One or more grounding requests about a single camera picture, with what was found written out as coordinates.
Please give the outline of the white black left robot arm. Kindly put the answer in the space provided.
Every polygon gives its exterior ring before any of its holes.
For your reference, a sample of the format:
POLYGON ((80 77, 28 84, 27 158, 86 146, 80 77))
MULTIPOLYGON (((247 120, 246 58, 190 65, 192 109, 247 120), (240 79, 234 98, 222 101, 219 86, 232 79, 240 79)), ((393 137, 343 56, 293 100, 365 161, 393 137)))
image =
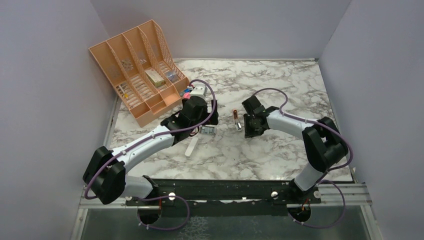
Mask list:
POLYGON ((114 202, 127 188, 127 173, 139 163, 187 139, 200 126, 217 125, 218 102, 212 99, 210 103, 208 111, 203 98, 192 96, 183 100, 181 110, 164 118, 146 135, 114 149, 97 148, 82 176, 87 185, 85 199, 99 199, 104 205, 114 202))

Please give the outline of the staple box tray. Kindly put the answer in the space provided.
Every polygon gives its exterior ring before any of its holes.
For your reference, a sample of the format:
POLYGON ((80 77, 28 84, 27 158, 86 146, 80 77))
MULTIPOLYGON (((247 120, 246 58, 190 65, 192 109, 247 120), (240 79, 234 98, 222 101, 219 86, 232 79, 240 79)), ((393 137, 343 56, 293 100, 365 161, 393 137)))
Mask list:
POLYGON ((204 134, 204 135, 216 135, 217 134, 217 129, 213 126, 202 126, 200 128, 200 133, 204 134))

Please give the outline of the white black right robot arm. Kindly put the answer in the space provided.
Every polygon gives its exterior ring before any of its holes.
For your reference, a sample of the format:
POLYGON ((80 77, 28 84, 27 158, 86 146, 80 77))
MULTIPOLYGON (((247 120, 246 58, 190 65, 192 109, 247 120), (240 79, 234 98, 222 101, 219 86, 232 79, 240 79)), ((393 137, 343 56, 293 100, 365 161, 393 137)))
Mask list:
POLYGON ((266 130, 275 130, 303 141, 308 163, 290 181, 289 189, 285 191, 285 195, 296 204, 306 200, 316 183, 349 153, 348 145, 328 117, 305 119, 284 113, 276 106, 265 108, 256 96, 243 101, 242 106, 246 111, 243 115, 245 138, 258 137, 266 130))

